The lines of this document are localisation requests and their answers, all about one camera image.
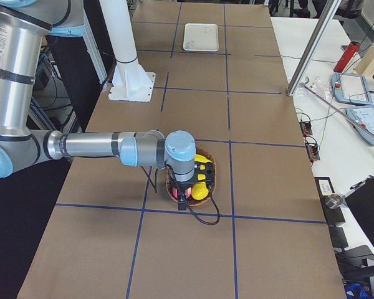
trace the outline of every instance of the robotic arm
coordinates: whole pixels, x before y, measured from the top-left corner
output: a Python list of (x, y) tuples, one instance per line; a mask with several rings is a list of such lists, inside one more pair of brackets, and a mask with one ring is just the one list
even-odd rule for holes
[[(127, 10), (125, 0), (100, 2), (103, 11), (111, 3)], [(109, 27), (108, 16), (105, 20)], [(159, 131), (63, 134), (26, 127), (42, 38), (50, 32), (80, 36), (82, 0), (0, 0), (0, 22), (0, 178), (50, 159), (77, 156), (117, 156), (125, 165), (159, 169), (170, 165), (177, 181), (186, 182), (193, 177), (195, 141), (185, 131), (173, 132), (165, 139)], [(128, 27), (122, 30), (133, 39), (130, 21), (127, 22)], [(118, 64), (127, 70), (121, 71), (120, 77), (129, 88), (129, 95), (136, 89), (135, 83), (146, 81), (132, 44), (132, 50), (121, 57), (114, 49)], [(124, 76), (132, 74), (133, 69), (140, 72), (132, 76), (137, 82)]]

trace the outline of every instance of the red cylinder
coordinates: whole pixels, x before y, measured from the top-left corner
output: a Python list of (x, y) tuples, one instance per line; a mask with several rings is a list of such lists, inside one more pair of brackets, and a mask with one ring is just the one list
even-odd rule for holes
[(358, 42), (351, 42), (345, 52), (342, 54), (340, 60), (338, 61), (337, 65), (334, 67), (335, 73), (342, 73), (347, 64), (349, 63), (350, 59), (352, 59), (353, 55), (359, 49), (360, 44)]

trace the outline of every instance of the black band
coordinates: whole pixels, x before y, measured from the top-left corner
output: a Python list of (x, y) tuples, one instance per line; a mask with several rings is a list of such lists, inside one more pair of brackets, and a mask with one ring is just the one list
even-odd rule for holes
[(72, 156), (67, 151), (67, 138), (69, 134), (63, 134), (60, 138), (60, 152), (64, 158), (71, 158)]
[(41, 149), (40, 149), (40, 144), (39, 144), (37, 138), (34, 135), (31, 135), (31, 138), (33, 139), (33, 141), (35, 141), (36, 149), (37, 149), (37, 156), (36, 156), (35, 161), (33, 162), (33, 164), (35, 164), (37, 162), (37, 160), (39, 160), (39, 158), (40, 158)]
[(17, 137), (1, 136), (0, 135), (0, 141), (28, 141), (30, 138), (31, 138), (30, 135), (27, 135), (27, 136), (17, 136)]
[(3, 12), (5, 14), (9, 14), (10, 16), (16, 17), (18, 19), (24, 20), (26, 22), (32, 23), (34, 25), (37, 25), (39, 27), (42, 27), (44, 29), (47, 29), (48, 31), (51, 31), (52, 25), (49, 23), (46, 23), (42, 20), (36, 19), (35, 17), (28, 16), (27, 14), (24, 14), (19, 11), (15, 11), (11, 8), (5, 7), (0, 5), (0, 12)]
[(3, 69), (0, 69), (0, 79), (28, 85), (35, 84), (35, 77), (19, 75)]
[(156, 167), (165, 168), (165, 139), (159, 138), (156, 142)]
[(53, 27), (55, 27), (55, 26), (60, 26), (61, 24), (63, 24), (63, 23), (68, 19), (69, 14), (70, 14), (70, 8), (71, 8), (71, 7), (72, 7), (71, 2), (70, 2), (70, 0), (68, 0), (68, 8), (67, 8), (67, 12), (65, 13), (64, 17), (63, 17), (60, 21), (56, 22), (56, 23), (53, 25)]
[(114, 156), (119, 156), (118, 138), (120, 132), (113, 132), (111, 137), (111, 150)]
[(123, 61), (119, 61), (118, 59), (115, 59), (117, 62), (119, 62), (120, 64), (130, 64), (130, 63), (132, 63), (133, 61), (136, 61), (137, 60), (137, 56), (136, 56), (136, 58), (134, 58), (133, 60), (131, 60), (131, 61), (128, 61), (128, 62), (123, 62)]
[(49, 148), (48, 148), (49, 137), (50, 137), (50, 134), (52, 132), (54, 132), (54, 131), (48, 131), (46, 133), (46, 135), (44, 135), (44, 139), (43, 139), (43, 151), (44, 151), (44, 154), (46, 155), (46, 157), (49, 158), (50, 160), (54, 160), (53, 158), (51, 158), (50, 153), (49, 153)]

